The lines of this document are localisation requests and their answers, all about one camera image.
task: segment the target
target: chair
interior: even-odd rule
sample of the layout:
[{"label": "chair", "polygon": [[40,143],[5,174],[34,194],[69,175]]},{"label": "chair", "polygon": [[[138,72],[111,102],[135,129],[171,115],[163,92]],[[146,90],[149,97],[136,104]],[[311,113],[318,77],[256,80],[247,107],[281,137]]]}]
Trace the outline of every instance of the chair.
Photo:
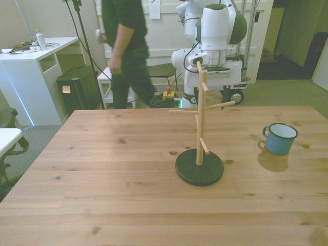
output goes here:
[{"label": "chair", "polygon": [[[15,117],[17,115],[17,111],[13,108],[5,109],[0,111],[0,128],[16,128],[15,126]],[[8,151],[6,151],[2,156],[0,156],[0,202],[2,199],[8,194],[8,192],[12,189],[12,187],[18,182],[18,180],[22,177],[22,174],[8,179],[6,175],[6,168],[11,165],[5,163],[5,158],[8,155],[20,155],[25,153],[29,148],[29,143],[26,141],[24,137],[21,137],[18,140],[18,144],[23,149],[21,151],[14,151],[16,144],[14,144]]]},{"label": "chair", "polygon": [[151,78],[166,78],[169,85],[169,78],[174,75],[176,90],[178,91],[178,83],[176,81],[176,68],[171,63],[147,66],[147,69]]}]

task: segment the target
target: mug handle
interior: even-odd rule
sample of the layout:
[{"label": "mug handle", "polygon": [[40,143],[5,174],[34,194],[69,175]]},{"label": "mug handle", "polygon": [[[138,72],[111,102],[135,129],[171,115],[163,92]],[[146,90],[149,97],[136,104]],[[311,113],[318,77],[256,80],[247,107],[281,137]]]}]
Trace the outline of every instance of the mug handle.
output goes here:
[{"label": "mug handle", "polygon": [[264,137],[268,137],[268,136],[265,134],[266,129],[269,129],[269,126],[265,126],[265,127],[263,128],[263,136],[264,136]]}]

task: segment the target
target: hand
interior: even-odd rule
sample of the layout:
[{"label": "hand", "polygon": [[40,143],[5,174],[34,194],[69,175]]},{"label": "hand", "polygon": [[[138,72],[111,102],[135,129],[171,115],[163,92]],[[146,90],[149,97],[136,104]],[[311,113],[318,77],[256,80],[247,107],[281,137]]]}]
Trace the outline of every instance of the hand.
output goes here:
[{"label": "hand", "polygon": [[104,32],[101,33],[101,42],[98,42],[98,44],[107,44],[107,38],[106,38],[106,34]]},{"label": "hand", "polygon": [[113,75],[120,74],[122,59],[120,56],[112,56],[111,61],[109,62],[109,69]]}]

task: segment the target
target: green cable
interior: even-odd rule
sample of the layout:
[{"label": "green cable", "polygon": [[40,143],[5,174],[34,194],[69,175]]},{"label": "green cable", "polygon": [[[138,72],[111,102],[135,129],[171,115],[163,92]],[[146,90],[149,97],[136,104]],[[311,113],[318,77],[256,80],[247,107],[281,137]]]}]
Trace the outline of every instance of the green cable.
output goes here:
[{"label": "green cable", "polygon": [[178,107],[180,104],[180,101],[176,101],[173,98],[167,98],[165,100],[162,100],[163,93],[154,96],[154,98],[150,101],[151,108],[174,108]]}]

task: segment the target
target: white robot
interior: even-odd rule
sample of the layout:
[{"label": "white robot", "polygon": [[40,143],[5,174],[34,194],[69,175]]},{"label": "white robot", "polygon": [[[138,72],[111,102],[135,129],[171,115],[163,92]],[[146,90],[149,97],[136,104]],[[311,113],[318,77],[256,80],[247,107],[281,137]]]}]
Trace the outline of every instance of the white robot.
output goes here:
[{"label": "white robot", "polygon": [[183,2],[177,10],[184,24],[184,34],[194,46],[176,50],[171,57],[173,66],[183,75],[182,108],[197,107],[197,61],[208,70],[208,87],[222,92],[222,102],[234,100],[236,104],[240,103],[243,100],[241,89],[247,86],[247,82],[241,81],[243,61],[227,57],[227,45],[236,45],[246,36],[245,18],[233,0]]}]

